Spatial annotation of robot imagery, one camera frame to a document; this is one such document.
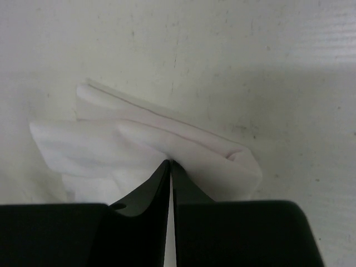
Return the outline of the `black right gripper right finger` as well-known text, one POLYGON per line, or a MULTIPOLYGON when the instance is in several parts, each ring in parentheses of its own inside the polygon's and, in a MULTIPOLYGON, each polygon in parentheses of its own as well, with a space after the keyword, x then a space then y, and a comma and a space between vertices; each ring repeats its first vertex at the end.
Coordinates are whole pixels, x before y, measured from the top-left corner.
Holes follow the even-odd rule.
POLYGON ((294 202, 214 201, 175 161, 171 177, 178 266, 323 266, 294 202))

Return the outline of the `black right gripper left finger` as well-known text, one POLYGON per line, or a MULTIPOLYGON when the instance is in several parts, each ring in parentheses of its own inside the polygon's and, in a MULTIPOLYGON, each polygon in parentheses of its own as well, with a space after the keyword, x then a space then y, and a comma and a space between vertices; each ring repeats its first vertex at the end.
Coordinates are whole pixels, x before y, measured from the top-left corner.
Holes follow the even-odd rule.
POLYGON ((1 206, 2 266, 163 266, 170 164, 111 205, 1 206))

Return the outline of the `white tank top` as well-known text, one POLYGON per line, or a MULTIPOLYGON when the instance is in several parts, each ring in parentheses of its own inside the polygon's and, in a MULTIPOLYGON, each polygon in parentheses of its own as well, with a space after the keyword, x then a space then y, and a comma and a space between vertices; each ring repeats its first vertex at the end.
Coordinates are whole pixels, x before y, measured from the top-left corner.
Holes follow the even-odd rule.
POLYGON ((178 162, 214 200, 247 200, 263 177, 246 146, 93 80, 77 86, 75 121, 29 127, 47 166, 61 174, 70 202, 111 204, 164 160, 178 162))

